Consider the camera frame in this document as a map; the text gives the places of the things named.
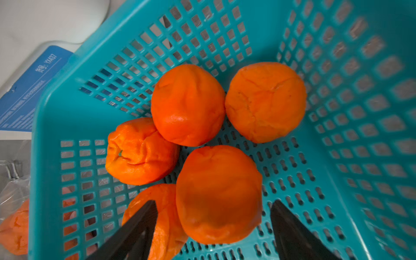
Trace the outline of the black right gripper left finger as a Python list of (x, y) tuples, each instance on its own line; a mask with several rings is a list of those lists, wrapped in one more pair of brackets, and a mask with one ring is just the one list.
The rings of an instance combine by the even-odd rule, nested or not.
[(147, 201), (89, 260), (147, 260), (158, 218), (155, 201)]

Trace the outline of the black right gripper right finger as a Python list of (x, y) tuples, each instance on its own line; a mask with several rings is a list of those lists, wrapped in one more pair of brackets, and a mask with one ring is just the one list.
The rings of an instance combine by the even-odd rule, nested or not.
[(338, 259), (281, 201), (273, 202), (270, 219), (281, 260)]

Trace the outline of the clear zip-top bag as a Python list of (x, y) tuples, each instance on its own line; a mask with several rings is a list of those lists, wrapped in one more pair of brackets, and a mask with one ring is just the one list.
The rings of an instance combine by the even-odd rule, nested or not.
[[(1, 160), (1, 224), (29, 199), (30, 176), (19, 173), (19, 161)], [(26, 255), (13, 255), (1, 244), (2, 260), (26, 260)]]

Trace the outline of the teal plastic basket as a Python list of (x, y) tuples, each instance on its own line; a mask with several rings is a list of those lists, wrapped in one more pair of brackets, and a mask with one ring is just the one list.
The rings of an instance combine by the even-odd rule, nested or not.
[(107, 138), (150, 116), (165, 72), (193, 63), (228, 88), (239, 69), (264, 61), (303, 79), (302, 123), (254, 144), (225, 120), (210, 141), (256, 163), (262, 224), (231, 245), (189, 239), (177, 259), (278, 259), (275, 200), (340, 259), (415, 259), (415, 1), (126, 1), (40, 98), (29, 259), (83, 260), (118, 230), (144, 187), (106, 172)]

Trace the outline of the blue lidded storage box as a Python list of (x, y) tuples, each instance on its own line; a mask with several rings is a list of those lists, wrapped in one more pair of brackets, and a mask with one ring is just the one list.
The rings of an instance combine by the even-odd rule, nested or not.
[(110, 1), (1, 1), (1, 140), (30, 140), (38, 100)]

